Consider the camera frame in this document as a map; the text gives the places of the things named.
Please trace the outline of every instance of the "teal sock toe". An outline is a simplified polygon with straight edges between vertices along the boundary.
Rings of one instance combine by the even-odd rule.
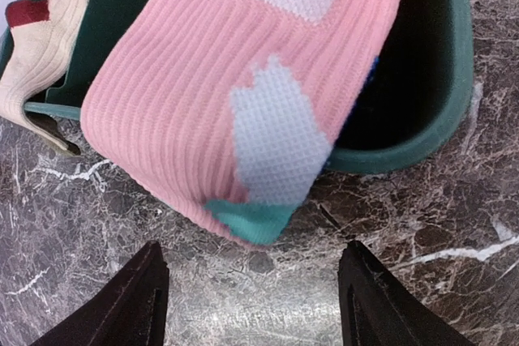
[[[216,220],[228,226],[234,236],[255,245],[270,245],[281,235],[298,206],[234,204],[224,200],[210,200],[205,207]]]

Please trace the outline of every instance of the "dark marble surface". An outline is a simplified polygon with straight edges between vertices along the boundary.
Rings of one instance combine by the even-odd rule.
[[[356,237],[481,346],[519,345],[519,0],[472,0],[476,83],[453,139],[378,177],[326,173],[251,253],[156,201],[85,144],[64,159],[0,121],[0,341],[30,343],[148,240],[171,270],[167,345],[339,345],[336,272]]]

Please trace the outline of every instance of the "red sock band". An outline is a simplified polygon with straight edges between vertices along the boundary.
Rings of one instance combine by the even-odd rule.
[[[47,0],[13,2],[7,6],[6,19],[11,28],[49,20],[49,2]]]

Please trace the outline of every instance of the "green plastic bin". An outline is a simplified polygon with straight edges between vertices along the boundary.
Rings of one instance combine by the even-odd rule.
[[[146,1],[91,0],[66,77],[25,109],[79,120],[89,85]],[[8,37],[0,74],[11,51]],[[327,168],[386,173],[429,156],[453,134],[470,102],[473,56],[469,0],[401,0],[375,75]]]
[[[401,0],[327,168],[376,174],[423,160],[459,126],[473,73],[470,1]]]

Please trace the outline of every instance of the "ribbed knit fabric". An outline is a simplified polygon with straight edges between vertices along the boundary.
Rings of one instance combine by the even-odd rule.
[[[79,149],[47,118],[28,117],[24,103],[66,73],[87,5],[88,0],[21,0],[6,10],[15,48],[0,78],[0,116],[73,154]]]
[[[87,94],[84,133],[200,226],[272,243],[323,168],[398,3],[150,0]]]

